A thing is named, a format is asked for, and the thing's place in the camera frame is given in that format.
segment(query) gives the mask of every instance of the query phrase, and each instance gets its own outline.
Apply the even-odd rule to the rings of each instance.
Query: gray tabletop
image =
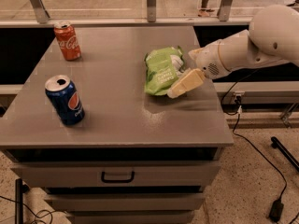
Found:
[[[144,57],[153,49],[198,48],[192,27],[77,28],[82,57],[68,62],[54,40],[0,119],[0,148],[225,147],[233,143],[213,83],[177,99],[143,92]],[[45,82],[68,75],[86,112],[65,127]]]

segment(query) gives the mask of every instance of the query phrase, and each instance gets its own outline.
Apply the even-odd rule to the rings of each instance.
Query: drawer handle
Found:
[[[131,183],[135,177],[134,171],[131,172],[131,177],[126,180],[107,180],[107,179],[105,179],[105,174],[106,174],[105,172],[102,172],[102,175],[101,175],[101,180],[103,183]]]

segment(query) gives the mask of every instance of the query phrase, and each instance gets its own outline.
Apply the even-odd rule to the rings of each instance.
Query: blue soda can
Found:
[[[65,125],[76,124],[84,118],[84,109],[75,84],[68,76],[59,75],[47,80],[46,95]]]

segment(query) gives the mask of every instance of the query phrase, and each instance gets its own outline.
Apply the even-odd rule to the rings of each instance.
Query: can lid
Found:
[[[54,27],[59,28],[59,29],[67,28],[70,25],[71,25],[71,22],[69,22],[69,21],[58,21],[58,22],[54,23]]]
[[[71,79],[66,75],[58,75],[55,77],[51,77],[46,81],[45,88],[47,91],[62,91],[66,88]]]

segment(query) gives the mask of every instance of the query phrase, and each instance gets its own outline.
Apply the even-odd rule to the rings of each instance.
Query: green bag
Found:
[[[167,90],[185,71],[183,52],[180,47],[155,49],[145,57],[147,77],[144,92],[166,95]]]

